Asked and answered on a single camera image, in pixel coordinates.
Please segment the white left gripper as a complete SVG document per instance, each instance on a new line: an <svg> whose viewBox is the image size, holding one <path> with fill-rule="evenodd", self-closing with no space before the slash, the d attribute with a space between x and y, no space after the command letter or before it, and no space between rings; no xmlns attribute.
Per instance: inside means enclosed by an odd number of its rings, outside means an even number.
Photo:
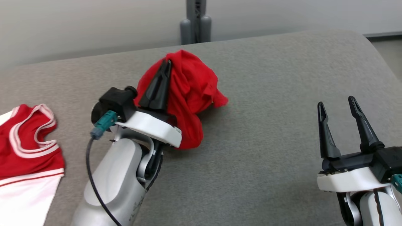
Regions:
<svg viewBox="0 0 402 226"><path fill-rule="evenodd" d="M171 71L171 60L163 60L139 101L140 107L149 110L167 110ZM126 122L115 124L116 141L127 138L149 143L154 139L176 148L182 141L181 130L148 113L136 111Z"/></svg>

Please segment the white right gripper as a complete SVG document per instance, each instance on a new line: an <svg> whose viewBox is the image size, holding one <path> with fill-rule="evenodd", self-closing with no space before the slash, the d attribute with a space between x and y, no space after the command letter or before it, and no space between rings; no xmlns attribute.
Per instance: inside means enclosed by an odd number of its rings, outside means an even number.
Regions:
<svg viewBox="0 0 402 226"><path fill-rule="evenodd" d="M390 186L389 182L381 183L369 168L373 153L385 148L366 115L353 96L348 97L350 111L356 119L360 136L361 153L350 153L341 156L336 147L328 126L328 115L323 102L317 104L318 130L320 138L320 156L323 159L322 171L317 177L320 190L328 192L366 191Z"/></svg>

